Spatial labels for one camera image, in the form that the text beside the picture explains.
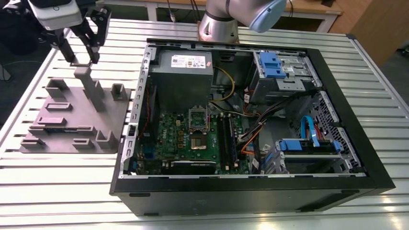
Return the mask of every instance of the sticker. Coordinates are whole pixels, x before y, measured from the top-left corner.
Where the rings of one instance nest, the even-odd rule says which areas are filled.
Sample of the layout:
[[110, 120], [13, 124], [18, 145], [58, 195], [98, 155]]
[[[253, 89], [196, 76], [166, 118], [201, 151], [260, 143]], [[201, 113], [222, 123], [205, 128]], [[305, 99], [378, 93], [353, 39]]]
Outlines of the sticker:
[[254, 165], [256, 169], [258, 169], [258, 161], [256, 160], [256, 158], [253, 158], [252, 164]]
[[250, 96], [248, 94], [244, 95], [244, 102], [245, 103], [250, 102]]
[[170, 67], [205, 69], [204, 56], [173, 55]]
[[282, 69], [284, 69], [285, 72], [294, 72], [294, 69], [290, 68], [290, 67], [282, 67]]
[[268, 144], [265, 144], [261, 151], [268, 151], [269, 149], [270, 149], [270, 146]]

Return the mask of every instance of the ram slot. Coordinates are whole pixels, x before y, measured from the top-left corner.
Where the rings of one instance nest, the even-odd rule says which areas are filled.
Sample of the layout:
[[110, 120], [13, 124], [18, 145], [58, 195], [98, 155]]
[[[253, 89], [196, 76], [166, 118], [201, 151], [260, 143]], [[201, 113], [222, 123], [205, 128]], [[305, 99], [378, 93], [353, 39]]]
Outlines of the ram slot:
[[236, 138], [234, 138], [234, 127], [233, 127], [233, 120], [230, 117], [225, 117], [225, 123], [228, 125], [228, 139], [229, 139], [229, 152], [230, 152], [230, 161], [229, 164], [234, 167], [237, 162], [237, 150], [236, 150]]
[[217, 118], [217, 139], [218, 139], [218, 155], [220, 155], [220, 167], [222, 170], [229, 170], [226, 151], [228, 145], [225, 142], [225, 132], [224, 132], [224, 118]]

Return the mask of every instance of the gray plastic base plate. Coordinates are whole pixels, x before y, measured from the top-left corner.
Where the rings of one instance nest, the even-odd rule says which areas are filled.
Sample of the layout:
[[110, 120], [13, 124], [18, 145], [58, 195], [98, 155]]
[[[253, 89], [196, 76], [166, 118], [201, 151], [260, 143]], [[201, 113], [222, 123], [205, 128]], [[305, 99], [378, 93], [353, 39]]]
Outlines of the gray plastic base plate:
[[29, 133], [21, 141], [20, 152], [117, 152], [130, 89], [124, 89], [124, 100], [113, 100], [110, 89], [101, 89], [105, 106], [101, 112], [94, 110], [82, 87], [66, 87], [61, 90], [62, 97], [46, 98]]

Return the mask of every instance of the green circuit board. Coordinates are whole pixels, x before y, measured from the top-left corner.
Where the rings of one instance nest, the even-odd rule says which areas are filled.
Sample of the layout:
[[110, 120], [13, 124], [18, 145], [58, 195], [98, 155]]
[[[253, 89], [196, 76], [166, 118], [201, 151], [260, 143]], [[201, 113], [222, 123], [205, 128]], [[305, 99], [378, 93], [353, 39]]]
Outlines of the green circuit board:
[[[217, 174], [248, 174], [248, 161], [237, 162], [238, 167], [226, 170], [220, 166], [220, 146], [217, 131], [217, 115], [209, 115], [208, 132], [189, 131], [189, 115], [162, 113], [160, 115], [157, 143], [154, 146], [154, 160], [201, 160], [217, 163]], [[236, 137], [242, 134], [241, 117], [232, 116], [232, 125]], [[194, 115], [190, 121], [196, 126], [206, 123], [202, 117]], [[156, 163], [148, 163], [148, 168], [158, 167]]]

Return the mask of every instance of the motherboard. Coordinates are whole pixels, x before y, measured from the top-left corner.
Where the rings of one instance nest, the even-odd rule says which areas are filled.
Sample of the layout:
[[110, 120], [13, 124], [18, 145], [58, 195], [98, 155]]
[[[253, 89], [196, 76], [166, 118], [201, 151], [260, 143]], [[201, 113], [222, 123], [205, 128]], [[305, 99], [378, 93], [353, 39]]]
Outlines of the motherboard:
[[248, 159], [238, 159], [234, 139], [242, 134], [241, 117], [208, 115], [205, 109], [161, 113], [156, 144], [138, 153], [140, 174], [249, 174]]

